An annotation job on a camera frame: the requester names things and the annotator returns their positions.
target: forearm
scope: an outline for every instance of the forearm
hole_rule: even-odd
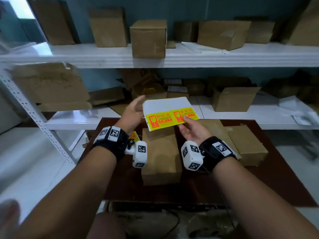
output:
[[[109,150],[92,149],[34,208],[17,238],[85,238],[115,165]]]
[[[218,163],[213,177],[252,238],[319,238],[317,229],[303,215],[235,159]]]

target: person's right hand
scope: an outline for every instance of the person's right hand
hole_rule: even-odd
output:
[[[202,142],[212,136],[211,132],[199,122],[188,118],[185,115],[183,116],[183,119],[185,123],[179,124],[178,128],[187,141],[193,141],[200,146]]]

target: white floor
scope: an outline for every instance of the white floor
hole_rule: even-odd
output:
[[[319,204],[319,158],[310,144],[319,140],[305,140],[293,130],[265,133]],[[59,134],[69,146],[77,132],[59,131]],[[79,158],[83,151],[81,143],[84,142],[82,138],[75,148],[75,157]],[[20,221],[23,221],[74,166],[65,162],[40,129],[13,128],[0,135],[0,202],[9,198],[18,200],[21,206]],[[319,228],[319,208],[298,209]]]

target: person's left hand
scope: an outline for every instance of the person's left hand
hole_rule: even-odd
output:
[[[133,133],[134,129],[140,123],[143,118],[143,102],[145,96],[140,96],[134,99],[123,112],[120,120],[115,124],[115,126],[124,130],[129,136]]]

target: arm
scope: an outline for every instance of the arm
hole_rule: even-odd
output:
[[[200,145],[212,136],[198,122],[184,117],[179,125],[187,140]],[[319,238],[319,232],[302,214],[258,180],[233,157],[219,162],[213,178],[252,238]]]
[[[140,103],[128,105],[115,126],[131,134],[143,117]],[[116,165],[103,147],[93,148],[33,209],[15,238],[86,238]]]

